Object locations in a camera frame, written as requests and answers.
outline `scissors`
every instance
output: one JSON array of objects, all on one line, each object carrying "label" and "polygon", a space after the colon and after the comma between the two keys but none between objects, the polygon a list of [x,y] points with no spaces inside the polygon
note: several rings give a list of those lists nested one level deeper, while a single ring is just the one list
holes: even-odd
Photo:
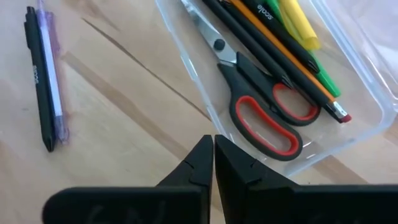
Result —
[{"label": "scissors", "polygon": [[[297,116],[291,113],[275,94],[277,90],[292,88],[294,84],[289,78],[284,77],[282,82],[279,82],[274,77],[262,72],[241,52],[234,51],[196,6],[187,0],[182,0],[182,2],[195,26],[218,57],[218,69],[231,90],[229,113],[239,132],[254,147],[271,158],[280,161],[295,159],[302,152],[303,141],[299,133],[288,124],[305,126],[314,122],[320,114],[320,107],[311,107],[306,116]],[[255,133],[245,122],[239,109],[243,104],[251,106],[263,122],[285,136],[290,141],[290,149],[278,150]]]}]

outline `purple pen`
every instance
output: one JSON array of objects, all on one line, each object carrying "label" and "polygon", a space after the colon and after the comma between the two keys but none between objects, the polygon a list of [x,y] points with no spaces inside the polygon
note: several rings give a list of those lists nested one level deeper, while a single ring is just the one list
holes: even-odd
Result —
[{"label": "purple pen", "polygon": [[55,66],[55,59],[57,58],[59,45],[57,44],[58,41],[54,40],[56,39],[56,35],[54,26],[52,26],[53,18],[52,16],[50,16],[50,18],[48,17],[48,14],[46,13],[44,8],[44,0],[38,0],[37,4],[37,19],[40,26],[45,62],[47,66],[47,73],[49,75],[50,90],[53,100],[55,132],[60,142],[62,144],[66,144],[68,142],[69,132],[66,122],[64,120],[65,118],[63,115],[60,91],[57,80],[57,69]]}]

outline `clear plastic box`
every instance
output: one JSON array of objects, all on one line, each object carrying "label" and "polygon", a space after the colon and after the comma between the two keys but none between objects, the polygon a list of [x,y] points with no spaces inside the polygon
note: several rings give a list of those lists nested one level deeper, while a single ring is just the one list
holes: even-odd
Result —
[{"label": "clear plastic box", "polygon": [[[392,71],[398,71],[394,69],[394,66],[398,67],[398,63],[394,63],[398,57],[393,57],[393,53],[398,52],[398,43],[393,40],[396,38],[394,34],[398,34],[398,25],[396,20],[391,20],[391,29],[385,30],[380,27],[387,26],[385,21],[374,20],[374,13],[378,14],[378,10],[384,11],[381,16],[383,18],[394,16],[397,10],[394,12],[394,7],[388,7],[389,4],[397,4],[394,1],[299,1],[322,43],[322,49],[316,55],[342,92],[338,102],[353,119],[349,123],[339,124],[322,111],[313,124],[294,127],[303,138],[304,149],[298,158],[290,162],[265,156],[235,128],[228,110],[229,87],[217,69],[217,58],[196,30],[181,1],[157,0],[157,5],[217,130],[267,166],[281,174],[292,175],[330,154],[380,133],[394,121],[398,89],[397,72]],[[235,50],[256,62],[201,0],[191,2],[206,15]],[[381,32],[385,32],[387,37],[380,37]],[[253,129],[271,144],[277,147],[289,146],[271,128],[259,122],[250,110],[241,109]]]}]

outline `black plastic object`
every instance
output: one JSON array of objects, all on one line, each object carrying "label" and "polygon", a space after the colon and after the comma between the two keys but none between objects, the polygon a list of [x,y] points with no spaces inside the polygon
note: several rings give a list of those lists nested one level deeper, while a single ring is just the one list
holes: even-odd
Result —
[{"label": "black plastic object", "polygon": [[[156,187],[75,188],[46,203],[45,224],[209,223],[213,141],[205,136]],[[300,186],[215,136],[226,224],[398,223],[397,185]]]},{"label": "black plastic object", "polygon": [[210,221],[213,140],[204,136],[156,187],[72,188],[45,204],[45,224],[160,224]]},{"label": "black plastic object", "polygon": [[42,139],[48,152],[52,152],[55,147],[53,102],[49,89],[50,80],[45,66],[39,23],[33,7],[29,6],[27,8],[25,19],[25,35],[27,46],[32,56]]}]

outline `brand logo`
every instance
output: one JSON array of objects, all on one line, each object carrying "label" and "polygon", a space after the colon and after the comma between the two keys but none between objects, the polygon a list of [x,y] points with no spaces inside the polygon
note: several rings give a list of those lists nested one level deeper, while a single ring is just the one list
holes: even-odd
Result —
[{"label": "brand logo", "polygon": [[[157,206],[157,211],[153,211],[152,224],[165,223],[165,213],[166,213],[166,202],[160,201]],[[110,223],[130,223],[130,224],[143,224],[150,223],[148,220],[144,221],[142,219],[142,214],[133,207],[119,208],[120,211],[114,212],[114,208],[105,207],[102,205],[95,205],[91,208],[88,214],[87,224],[110,224]]]},{"label": "brand logo", "polygon": [[35,84],[39,84],[39,76],[37,75],[37,67],[33,65],[33,75],[35,77]]},{"label": "brand logo", "polygon": [[269,20],[273,19],[274,17],[267,11],[267,9],[264,9],[262,5],[258,5],[257,9],[259,10],[259,13],[264,14]]}]

